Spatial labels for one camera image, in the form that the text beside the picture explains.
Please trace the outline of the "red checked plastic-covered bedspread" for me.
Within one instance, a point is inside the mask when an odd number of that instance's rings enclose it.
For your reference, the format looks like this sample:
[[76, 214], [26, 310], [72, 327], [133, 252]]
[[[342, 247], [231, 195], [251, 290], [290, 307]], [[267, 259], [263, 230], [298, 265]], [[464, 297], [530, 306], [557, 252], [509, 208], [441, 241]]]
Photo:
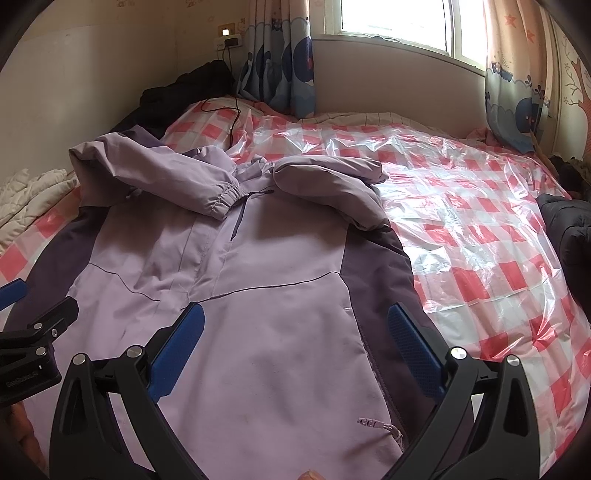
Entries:
[[536, 204], [561, 188], [534, 158], [390, 112], [296, 121], [228, 98], [190, 106], [164, 142], [225, 146], [236, 162], [322, 153], [380, 161], [380, 194], [426, 313], [473, 354], [524, 360], [543, 471], [572, 452], [589, 398], [590, 328]]

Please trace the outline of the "black puffer jacket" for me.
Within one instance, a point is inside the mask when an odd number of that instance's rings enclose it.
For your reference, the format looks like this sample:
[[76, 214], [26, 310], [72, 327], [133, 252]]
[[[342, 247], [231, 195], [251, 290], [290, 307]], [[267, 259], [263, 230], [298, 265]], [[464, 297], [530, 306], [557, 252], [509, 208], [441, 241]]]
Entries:
[[542, 194], [537, 204], [546, 234], [559, 258], [567, 286], [587, 319], [591, 301], [590, 203]]

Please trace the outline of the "left cartoon print curtain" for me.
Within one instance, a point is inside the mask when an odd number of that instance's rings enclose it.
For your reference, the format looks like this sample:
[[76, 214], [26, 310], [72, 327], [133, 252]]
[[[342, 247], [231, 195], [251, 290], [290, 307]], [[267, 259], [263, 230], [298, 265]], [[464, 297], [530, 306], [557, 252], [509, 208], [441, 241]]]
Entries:
[[310, 6], [304, 0], [249, 3], [238, 95], [304, 119], [315, 115]]

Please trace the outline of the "lilac and purple jacket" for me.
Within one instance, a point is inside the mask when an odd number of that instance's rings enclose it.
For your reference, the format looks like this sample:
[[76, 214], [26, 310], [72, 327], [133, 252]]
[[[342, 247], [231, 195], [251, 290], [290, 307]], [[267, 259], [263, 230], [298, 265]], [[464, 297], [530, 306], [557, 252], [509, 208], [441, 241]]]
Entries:
[[190, 303], [204, 333], [160, 409], [211, 479], [379, 479], [433, 407], [388, 331], [430, 319], [379, 197], [374, 160], [178, 153], [142, 129], [69, 152], [77, 218], [43, 250], [18, 330], [64, 297], [65, 369], [145, 344]]

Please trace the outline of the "white wall switch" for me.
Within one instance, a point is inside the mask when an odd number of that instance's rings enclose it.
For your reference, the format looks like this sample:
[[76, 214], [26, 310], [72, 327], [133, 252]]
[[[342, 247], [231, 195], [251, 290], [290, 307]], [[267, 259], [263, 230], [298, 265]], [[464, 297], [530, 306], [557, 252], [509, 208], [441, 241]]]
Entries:
[[231, 35], [235, 35], [235, 32], [236, 32], [235, 22], [222, 24], [217, 27], [218, 36], [222, 37], [222, 38], [229, 37]]

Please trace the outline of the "right cartoon print curtain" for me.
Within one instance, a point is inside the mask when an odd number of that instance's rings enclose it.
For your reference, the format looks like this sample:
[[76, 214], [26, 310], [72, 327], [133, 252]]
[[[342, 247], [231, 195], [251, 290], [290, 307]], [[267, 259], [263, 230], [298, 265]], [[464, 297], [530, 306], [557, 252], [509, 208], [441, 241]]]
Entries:
[[537, 1], [487, 1], [485, 106], [503, 145], [534, 150], [531, 135], [545, 123], [554, 80], [550, 17]]

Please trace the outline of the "cream quilted blanket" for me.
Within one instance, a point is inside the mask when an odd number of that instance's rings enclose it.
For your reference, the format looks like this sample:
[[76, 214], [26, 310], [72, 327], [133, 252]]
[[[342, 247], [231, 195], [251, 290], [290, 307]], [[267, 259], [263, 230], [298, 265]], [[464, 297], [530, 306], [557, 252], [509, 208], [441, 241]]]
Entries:
[[1, 186], [1, 254], [77, 186], [75, 174], [64, 169], [35, 177], [22, 169], [9, 177]]

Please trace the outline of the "bright window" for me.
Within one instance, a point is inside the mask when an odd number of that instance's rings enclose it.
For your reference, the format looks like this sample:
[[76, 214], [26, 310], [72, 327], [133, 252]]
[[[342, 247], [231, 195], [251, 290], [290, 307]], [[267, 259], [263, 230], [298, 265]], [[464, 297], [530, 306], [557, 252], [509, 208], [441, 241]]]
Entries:
[[396, 40], [483, 68], [485, 3], [476, 0], [342, 1], [342, 31]]

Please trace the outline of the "black clothing pile at headboard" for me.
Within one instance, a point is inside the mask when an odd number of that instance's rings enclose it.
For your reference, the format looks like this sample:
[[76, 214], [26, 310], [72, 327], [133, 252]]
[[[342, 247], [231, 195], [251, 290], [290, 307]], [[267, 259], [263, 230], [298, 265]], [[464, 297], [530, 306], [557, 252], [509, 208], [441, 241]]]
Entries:
[[228, 64], [213, 60], [181, 74], [173, 83], [146, 89], [138, 107], [116, 124], [111, 132], [123, 132], [141, 126], [161, 139], [190, 105], [211, 98], [225, 97], [233, 91]]

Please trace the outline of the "cartoon print curtain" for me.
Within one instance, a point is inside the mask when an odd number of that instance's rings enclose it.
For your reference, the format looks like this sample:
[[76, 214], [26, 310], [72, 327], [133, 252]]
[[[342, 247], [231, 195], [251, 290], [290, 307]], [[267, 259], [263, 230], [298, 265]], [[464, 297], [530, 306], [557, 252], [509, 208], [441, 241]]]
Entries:
[[531, 135], [545, 123], [554, 80], [550, 17], [537, 1], [487, 1], [485, 106], [503, 145], [534, 150]]
[[304, 119], [315, 115], [310, 6], [304, 0], [249, 3], [238, 95]]

